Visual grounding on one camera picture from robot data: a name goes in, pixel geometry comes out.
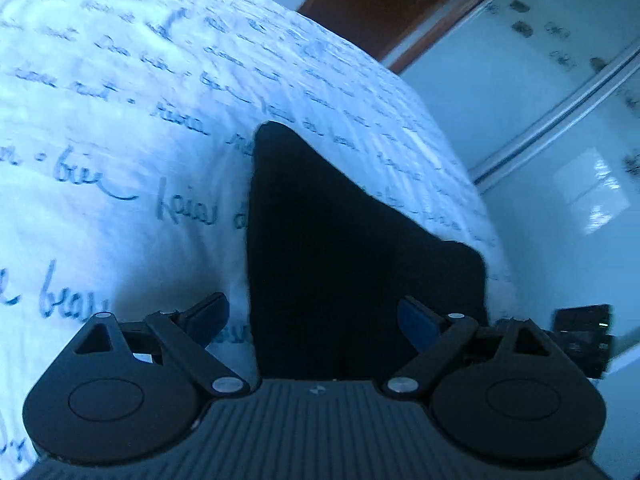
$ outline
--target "black electronic device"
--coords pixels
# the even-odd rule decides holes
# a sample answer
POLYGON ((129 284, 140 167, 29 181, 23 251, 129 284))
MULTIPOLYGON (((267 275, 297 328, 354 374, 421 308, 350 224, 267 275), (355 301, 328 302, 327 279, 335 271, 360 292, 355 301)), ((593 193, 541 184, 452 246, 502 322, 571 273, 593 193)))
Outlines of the black electronic device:
POLYGON ((386 380, 253 390, 204 348, 228 317, 222 294, 139 323, 95 314, 26 399, 40 459, 24 479, 607 478, 590 459, 604 401, 535 323, 400 303, 430 336, 386 380))
POLYGON ((553 332, 557 345, 587 377, 600 379, 611 358, 613 336, 608 304, 556 310, 553 332))

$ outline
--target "white bedsheet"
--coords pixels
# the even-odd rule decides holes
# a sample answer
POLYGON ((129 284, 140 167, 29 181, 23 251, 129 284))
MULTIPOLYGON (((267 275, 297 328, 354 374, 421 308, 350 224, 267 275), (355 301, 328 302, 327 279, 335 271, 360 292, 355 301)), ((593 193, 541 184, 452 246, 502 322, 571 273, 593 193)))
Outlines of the white bedsheet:
POLYGON ((209 349, 255 380, 244 228, 267 120, 479 250, 490 319, 514 314, 458 158, 353 45, 271 0, 0 0, 0 479, 33 463, 22 404, 92 313, 138 320, 221 290, 232 320, 209 349))

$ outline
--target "metal screw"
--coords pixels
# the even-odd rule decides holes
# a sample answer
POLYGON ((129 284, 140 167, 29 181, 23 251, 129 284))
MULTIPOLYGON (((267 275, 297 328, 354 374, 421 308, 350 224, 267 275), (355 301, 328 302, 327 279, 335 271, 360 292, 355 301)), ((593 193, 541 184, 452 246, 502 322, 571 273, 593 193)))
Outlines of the metal screw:
POLYGON ((396 394, 410 394, 418 389, 418 381, 411 377, 394 377, 389 379, 386 386, 396 394))
POLYGON ((221 394, 234 394, 244 387, 244 383, 237 377, 220 377, 211 383, 211 387, 221 394))

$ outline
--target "black cushion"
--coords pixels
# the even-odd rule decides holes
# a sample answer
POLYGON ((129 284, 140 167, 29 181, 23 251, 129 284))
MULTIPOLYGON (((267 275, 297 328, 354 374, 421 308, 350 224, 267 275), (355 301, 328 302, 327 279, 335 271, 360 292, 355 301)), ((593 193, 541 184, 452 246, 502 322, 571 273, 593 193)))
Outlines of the black cushion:
POLYGON ((258 129, 254 165, 247 254, 262 377, 384 380, 417 354, 398 328, 407 295, 487 324, 476 251, 370 197, 282 124, 258 129))

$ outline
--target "white wardrobe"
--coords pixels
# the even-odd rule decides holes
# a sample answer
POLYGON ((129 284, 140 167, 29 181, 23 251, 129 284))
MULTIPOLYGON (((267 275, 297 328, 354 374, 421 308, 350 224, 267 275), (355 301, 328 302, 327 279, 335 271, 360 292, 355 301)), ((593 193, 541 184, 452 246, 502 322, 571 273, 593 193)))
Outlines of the white wardrobe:
POLYGON ((491 0, 402 78, 486 201, 519 308, 609 303, 596 462, 640 473, 640 0, 491 0))

